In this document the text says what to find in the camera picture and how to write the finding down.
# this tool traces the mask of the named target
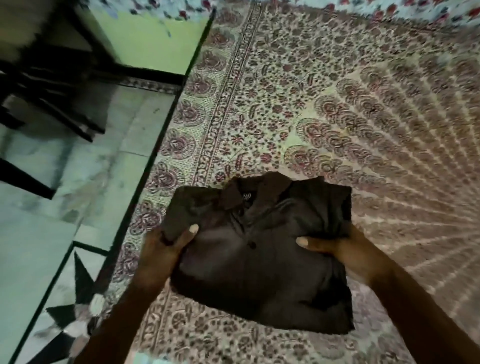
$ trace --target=hand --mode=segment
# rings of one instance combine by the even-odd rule
[[[395,266],[393,260],[352,224],[349,226],[348,238],[324,240],[299,237],[297,244],[313,252],[333,255],[345,265],[349,275],[370,287]]]
[[[133,275],[132,284],[160,294],[182,249],[193,240],[197,231],[197,224],[190,226],[172,245],[165,245],[161,228],[155,228],[145,234],[138,268]]]

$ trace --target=fingernail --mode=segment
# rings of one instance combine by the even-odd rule
[[[198,231],[198,224],[193,224],[188,228],[188,231],[191,232],[192,234],[196,234]]]
[[[295,240],[297,242],[298,245],[300,246],[308,246],[308,239],[307,238],[304,238],[303,236],[302,237],[299,237]]]

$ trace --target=forearm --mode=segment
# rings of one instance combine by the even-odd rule
[[[417,364],[478,363],[480,348],[410,274],[392,266],[371,287]]]
[[[74,363],[123,364],[142,318],[156,296],[156,291],[130,284]]]

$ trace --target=folded shirt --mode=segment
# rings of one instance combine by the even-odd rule
[[[171,276],[175,291],[260,324],[327,334],[352,330],[345,267],[295,243],[347,236],[351,189],[278,173],[234,178],[223,189],[178,188],[162,221],[175,241],[200,229]]]

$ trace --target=floral curtain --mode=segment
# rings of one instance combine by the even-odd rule
[[[480,25],[480,0],[289,0],[298,6],[328,8],[371,17],[418,20],[449,26]],[[158,18],[199,20],[208,17],[222,0],[83,0],[116,18],[118,12],[149,13]]]

